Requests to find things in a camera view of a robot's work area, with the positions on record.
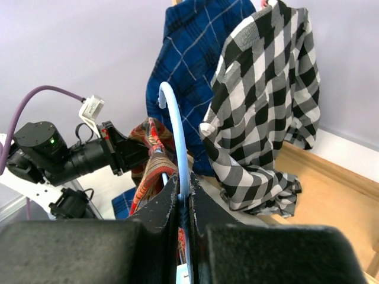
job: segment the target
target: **shirt sleeve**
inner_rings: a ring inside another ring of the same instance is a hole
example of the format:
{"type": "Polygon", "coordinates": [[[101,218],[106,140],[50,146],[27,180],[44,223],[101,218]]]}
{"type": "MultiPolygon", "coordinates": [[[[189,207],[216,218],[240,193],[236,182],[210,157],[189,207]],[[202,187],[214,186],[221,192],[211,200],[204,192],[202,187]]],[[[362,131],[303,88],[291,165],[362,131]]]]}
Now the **shirt sleeve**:
{"type": "Polygon", "coordinates": [[[310,149],[314,145],[320,120],[320,75],[309,18],[304,22],[303,36],[303,44],[298,51],[294,117],[285,140],[301,148],[310,149]]]}

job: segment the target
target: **flannel shirt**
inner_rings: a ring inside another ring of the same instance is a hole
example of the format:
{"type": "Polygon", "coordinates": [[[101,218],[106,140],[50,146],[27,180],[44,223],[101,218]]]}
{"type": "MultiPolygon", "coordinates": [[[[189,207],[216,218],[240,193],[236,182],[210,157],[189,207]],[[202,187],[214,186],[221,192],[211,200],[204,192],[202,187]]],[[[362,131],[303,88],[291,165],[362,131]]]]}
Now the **flannel shirt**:
{"type": "Polygon", "coordinates": [[[284,140],[313,147],[319,82],[305,8],[270,0],[228,37],[200,133],[231,210],[294,214],[300,183],[275,158],[284,140]]]}
{"type": "Polygon", "coordinates": [[[194,155],[193,171],[200,175],[214,176],[198,132],[213,97],[210,81],[225,39],[254,11],[250,0],[186,0],[166,11],[163,46],[147,83],[147,114],[172,132],[168,109],[158,106],[159,85],[168,82],[194,155]]]}

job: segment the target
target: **shirt collar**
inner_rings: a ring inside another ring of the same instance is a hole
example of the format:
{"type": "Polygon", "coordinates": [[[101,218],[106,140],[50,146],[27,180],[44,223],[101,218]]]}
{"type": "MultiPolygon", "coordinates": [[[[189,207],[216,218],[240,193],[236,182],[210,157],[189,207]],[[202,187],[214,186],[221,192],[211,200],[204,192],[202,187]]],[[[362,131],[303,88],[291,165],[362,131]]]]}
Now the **shirt collar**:
{"type": "Polygon", "coordinates": [[[167,37],[174,31],[191,22],[204,6],[215,0],[184,0],[166,10],[165,30],[163,36],[167,37]]]}

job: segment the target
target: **white wall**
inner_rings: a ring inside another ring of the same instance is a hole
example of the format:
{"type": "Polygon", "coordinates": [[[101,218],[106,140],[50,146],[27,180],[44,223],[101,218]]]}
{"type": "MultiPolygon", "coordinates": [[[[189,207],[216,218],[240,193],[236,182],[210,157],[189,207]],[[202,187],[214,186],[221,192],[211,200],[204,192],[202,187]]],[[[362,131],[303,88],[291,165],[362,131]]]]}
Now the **white wall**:
{"type": "MultiPolygon", "coordinates": [[[[252,0],[260,9],[261,0],[252,0]]],[[[379,1],[284,0],[306,7],[322,80],[321,128],[379,151],[379,1]]]]}
{"type": "MultiPolygon", "coordinates": [[[[0,133],[27,92],[54,85],[106,101],[98,122],[125,134],[146,117],[147,80],[162,46],[170,0],[0,1],[0,133]]],[[[27,121],[56,124],[76,141],[81,104],[45,91],[27,105],[27,121]]],[[[0,207],[15,193],[0,187],[0,207]]]]}

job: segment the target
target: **wooden floor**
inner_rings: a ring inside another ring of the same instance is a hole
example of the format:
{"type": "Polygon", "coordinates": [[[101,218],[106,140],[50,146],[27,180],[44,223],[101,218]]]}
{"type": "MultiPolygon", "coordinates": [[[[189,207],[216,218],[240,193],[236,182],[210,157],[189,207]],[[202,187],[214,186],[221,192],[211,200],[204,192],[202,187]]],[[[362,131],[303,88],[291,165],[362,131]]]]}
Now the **wooden floor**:
{"type": "MultiPolygon", "coordinates": [[[[268,224],[336,227],[349,239],[362,269],[367,271],[375,262],[374,246],[379,240],[379,183],[288,143],[283,145],[276,168],[297,175],[303,193],[298,196],[294,217],[260,218],[268,224]]],[[[218,186],[215,179],[207,181],[218,186]]]]}

